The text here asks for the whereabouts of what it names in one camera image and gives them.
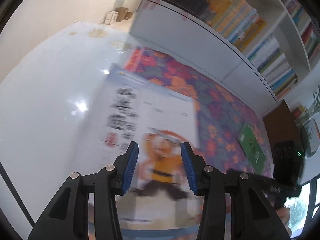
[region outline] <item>cartoon character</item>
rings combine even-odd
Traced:
[[[185,176],[180,154],[174,154],[179,150],[182,142],[186,141],[179,135],[170,131],[159,131],[151,128],[155,134],[148,133],[145,136],[145,151],[150,159],[145,161],[140,168],[140,177],[146,179],[145,170],[150,164],[151,181],[142,189],[136,189],[139,196],[154,196],[159,189],[165,190],[173,200],[188,198],[187,193],[174,184],[174,175],[180,172]]]

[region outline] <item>white box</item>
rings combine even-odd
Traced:
[[[108,24],[108,25],[113,24],[117,20],[117,17],[118,17],[118,12],[116,11],[108,12],[106,16],[106,20],[104,21],[104,24]]]

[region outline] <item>floral pattern fabric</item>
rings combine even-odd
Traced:
[[[195,154],[222,172],[231,168],[253,172],[237,140],[247,122],[267,157],[263,175],[271,177],[272,157],[263,121],[239,98],[192,67],[146,47],[135,49],[125,69],[193,98],[200,143]]]

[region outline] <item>metal screw head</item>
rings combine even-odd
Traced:
[[[210,166],[210,165],[207,165],[207,166],[204,167],[204,170],[205,170],[206,172],[212,172],[212,171],[213,171],[213,167]]]
[[[114,169],[115,169],[115,166],[112,164],[106,166],[107,171],[113,171]]]
[[[72,179],[76,179],[76,178],[78,178],[79,177],[79,173],[77,173],[77,172],[73,172],[73,173],[71,173],[71,175],[70,175],[70,178],[72,178]]]
[[[249,175],[246,174],[246,173],[241,173],[241,174],[240,174],[240,178],[241,178],[241,179],[248,179],[248,178],[249,178]]]

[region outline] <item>black cable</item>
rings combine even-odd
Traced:
[[[14,197],[16,202],[18,203],[23,214],[26,216],[28,222],[33,227],[35,225],[35,222],[33,221],[32,217],[30,216],[26,206],[24,205],[24,203],[23,203],[22,199],[20,198],[17,190],[15,189],[14,185],[12,184],[12,182],[11,182],[7,172],[5,171],[4,167],[2,166],[1,162],[0,162],[0,175],[3,178],[4,182],[6,183],[9,190],[11,191],[12,196]]]

